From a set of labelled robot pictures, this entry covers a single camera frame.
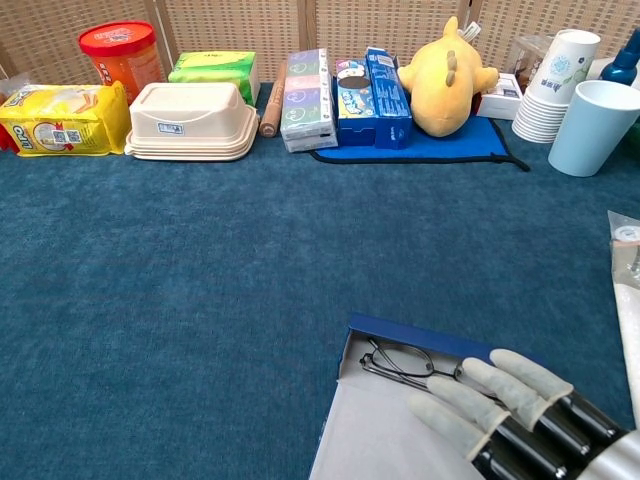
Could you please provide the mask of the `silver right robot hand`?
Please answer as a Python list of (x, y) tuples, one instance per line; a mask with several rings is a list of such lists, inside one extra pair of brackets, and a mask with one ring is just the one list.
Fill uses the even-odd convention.
[(575, 387), (529, 358), (494, 349), (467, 358), (471, 388), (432, 377), (408, 401), (485, 479), (636, 479), (639, 433), (621, 427)]

